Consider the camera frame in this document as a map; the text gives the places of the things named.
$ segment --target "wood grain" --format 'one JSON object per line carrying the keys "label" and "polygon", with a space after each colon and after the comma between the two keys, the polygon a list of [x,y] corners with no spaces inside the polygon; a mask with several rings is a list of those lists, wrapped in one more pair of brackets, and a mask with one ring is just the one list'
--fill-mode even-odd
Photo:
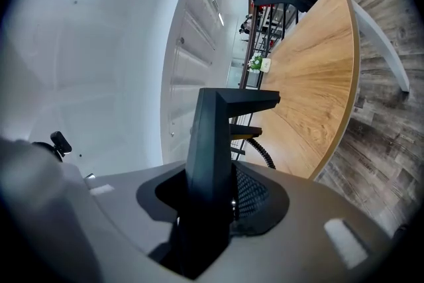
{"label": "wood grain", "polygon": [[374,218],[389,235],[422,204],[424,27],[413,0],[355,0],[377,22],[411,83],[400,88],[364,37],[354,111],[340,145],[315,180]]}
{"label": "wood grain", "polygon": [[350,0],[319,0],[270,58],[261,88],[279,91],[281,102],[252,125],[262,127],[259,142],[273,145],[277,170],[309,178],[334,153],[354,103],[359,37]]}

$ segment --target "coiled cable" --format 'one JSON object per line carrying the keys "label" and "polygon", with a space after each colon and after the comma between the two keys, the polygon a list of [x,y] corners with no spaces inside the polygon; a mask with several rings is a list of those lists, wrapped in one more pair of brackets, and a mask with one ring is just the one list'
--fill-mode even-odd
{"label": "coiled cable", "polygon": [[271,168],[275,169],[276,166],[274,165],[274,162],[272,161],[271,156],[266,152],[266,150],[262,147],[261,144],[256,142],[253,138],[246,139],[246,142],[248,142],[250,145],[252,145],[264,158],[266,165]]}

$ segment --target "white ceiling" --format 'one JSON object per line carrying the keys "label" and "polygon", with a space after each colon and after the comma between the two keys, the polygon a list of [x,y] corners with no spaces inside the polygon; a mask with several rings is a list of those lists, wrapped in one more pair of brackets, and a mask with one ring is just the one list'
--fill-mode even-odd
{"label": "white ceiling", "polygon": [[[181,158],[198,89],[225,86],[247,11],[247,0],[219,1],[224,29],[205,0],[15,0],[2,26],[0,134],[50,142],[62,131],[74,148],[65,160],[83,175],[160,165],[169,132],[181,134],[170,159]],[[174,63],[181,35],[187,52]]]}

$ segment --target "wooden floor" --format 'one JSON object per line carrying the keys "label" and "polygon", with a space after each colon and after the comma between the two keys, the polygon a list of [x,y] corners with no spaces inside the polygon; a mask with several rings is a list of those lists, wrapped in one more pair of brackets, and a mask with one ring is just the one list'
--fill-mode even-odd
{"label": "wooden floor", "polygon": [[361,36],[354,112],[315,180],[392,235],[421,204],[424,173],[424,26],[412,0],[355,0],[391,40],[411,83],[402,93],[384,59]]}

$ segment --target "ceiling light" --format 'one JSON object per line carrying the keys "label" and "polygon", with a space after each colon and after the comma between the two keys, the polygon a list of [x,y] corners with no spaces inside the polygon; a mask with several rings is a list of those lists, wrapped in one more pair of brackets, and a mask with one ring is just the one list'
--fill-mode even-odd
{"label": "ceiling light", "polygon": [[223,21],[223,18],[221,17],[220,13],[218,13],[218,17],[219,17],[219,20],[221,21],[221,24],[224,26],[224,21]]}

